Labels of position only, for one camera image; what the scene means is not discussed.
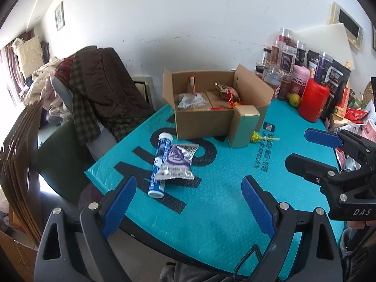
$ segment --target black cable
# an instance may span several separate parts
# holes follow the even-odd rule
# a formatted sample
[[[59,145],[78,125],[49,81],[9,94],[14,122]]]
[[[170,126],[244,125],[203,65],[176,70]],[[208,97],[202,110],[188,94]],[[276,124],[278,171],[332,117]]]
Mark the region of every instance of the black cable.
[[[257,261],[260,262],[262,258],[262,253],[260,251],[260,247],[258,247],[257,244],[254,244],[252,248],[242,257],[240,262],[236,265],[234,269],[234,273],[232,275],[232,282],[236,282],[236,276],[238,275],[238,271],[241,268],[241,266],[244,264],[244,262],[251,256],[251,254],[256,253]],[[282,280],[277,277],[276,282],[282,282]]]

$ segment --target black snack bag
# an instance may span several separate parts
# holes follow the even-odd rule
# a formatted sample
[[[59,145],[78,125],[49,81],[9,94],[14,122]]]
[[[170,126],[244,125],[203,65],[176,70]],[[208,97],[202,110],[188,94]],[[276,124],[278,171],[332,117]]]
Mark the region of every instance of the black snack bag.
[[[349,80],[351,71],[345,66],[341,65],[338,61],[334,60],[332,66],[328,69],[325,82],[330,89],[328,101],[324,106],[324,110],[321,113],[321,119],[325,121],[329,118],[329,115],[333,112],[335,105],[341,102],[343,96],[343,90]]]
[[[315,75],[316,67],[318,63],[318,56],[319,56],[319,53],[316,53],[312,50],[309,50],[307,53],[307,68],[311,73],[309,78],[313,78],[313,76]]]

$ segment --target pink canister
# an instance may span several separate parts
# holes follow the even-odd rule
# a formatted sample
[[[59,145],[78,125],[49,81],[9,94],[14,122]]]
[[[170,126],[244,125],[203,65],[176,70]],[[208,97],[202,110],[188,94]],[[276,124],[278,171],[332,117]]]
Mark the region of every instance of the pink canister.
[[[306,67],[300,67],[298,65],[295,65],[292,76],[293,78],[291,80],[290,89],[287,97],[290,98],[290,95],[293,93],[296,93],[300,97],[302,97],[304,89],[307,85],[307,81],[310,76],[310,72]]]

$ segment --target plastic jar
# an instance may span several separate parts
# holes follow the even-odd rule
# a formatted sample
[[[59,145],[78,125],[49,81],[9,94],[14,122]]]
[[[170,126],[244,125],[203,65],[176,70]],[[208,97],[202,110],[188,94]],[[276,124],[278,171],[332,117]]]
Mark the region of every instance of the plastic jar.
[[[293,93],[298,94],[300,97],[303,96],[310,75],[311,73],[306,67],[294,66],[288,98],[290,98],[290,95]]]
[[[278,65],[286,75],[291,75],[294,70],[297,49],[284,45],[279,54]]]
[[[282,27],[278,40],[291,46],[293,44],[293,32],[288,30],[287,28]]]
[[[298,107],[299,114],[307,121],[315,123],[323,112],[329,93],[328,86],[318,84],[310,78]]]
[[[295,65],[302,67],[304,64],[305,52],[307,51],[307,45],[299,40],[296,41],[295,48],[297,48]]]
[[[321,84],[325,81],[326,74],[328,73],[328,69],[333,63],[333,57],[331,57],[328,53],[320,52],[318,56],[318,62],[316,66],[315,76],[313,76],[313,80],[318,84]]]
[[[264,66],[269,65],[269,63],[270,63],[270,56],[271,56],[271,48],[270,47],[264,48],[262,50],[262,64]]]
[[[276,42],[271,47],[271,54],[270,54],[270,63],[271,64],[277,64],[280,51],[283,49],[283,46],[285,45],[284,42],[276,40]]]
[[[289,99],[289,90],[291,85],[292,77],[290,75],[283,76],[281,81],[281,87],[279,88],[277,99],[281,101],[285,101]]]
[[[258,62],[256,64],[255,70],[253,71],[253,74],[255,74],[256,76],[262,79],[264,76],[264,69],[265,67],[263,66],[263,64]]]
[[[264,69],[263,80],[274,90],[274,98],[278,97],[279,88],[281,87],[281,81],[283,73],[281,73],[278,67],[270,67]]]

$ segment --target person's hand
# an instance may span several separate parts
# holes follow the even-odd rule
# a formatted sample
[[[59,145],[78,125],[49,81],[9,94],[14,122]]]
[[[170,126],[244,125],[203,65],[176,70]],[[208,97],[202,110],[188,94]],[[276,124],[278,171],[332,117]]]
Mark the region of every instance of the person's hand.
[[[365,225],[373,226],[376,225],[376,220],[369,221],[348,221],[347,225],[353,229],[364,229]]]

